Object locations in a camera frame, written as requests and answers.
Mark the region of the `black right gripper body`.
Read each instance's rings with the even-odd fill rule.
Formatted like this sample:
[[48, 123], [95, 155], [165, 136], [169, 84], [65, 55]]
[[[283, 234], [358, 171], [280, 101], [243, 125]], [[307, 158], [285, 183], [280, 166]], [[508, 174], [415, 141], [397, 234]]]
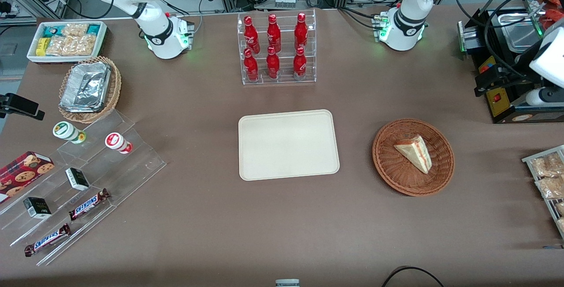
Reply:
[[0, 118], [7, 114], [18, 114], [33, 119], [44, 120], [45, 112], [39, 109], [39, 104], [14, 93], [0, 95]]

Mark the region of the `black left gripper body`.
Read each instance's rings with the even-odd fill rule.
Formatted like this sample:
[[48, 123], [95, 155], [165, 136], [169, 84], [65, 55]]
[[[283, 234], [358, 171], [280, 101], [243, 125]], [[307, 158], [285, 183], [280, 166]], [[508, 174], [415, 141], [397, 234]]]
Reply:
[[480, 97], [497, 88], [513, 86], [516, 75], [499, 64], [488, 64], [475, 76], [474, 95]]

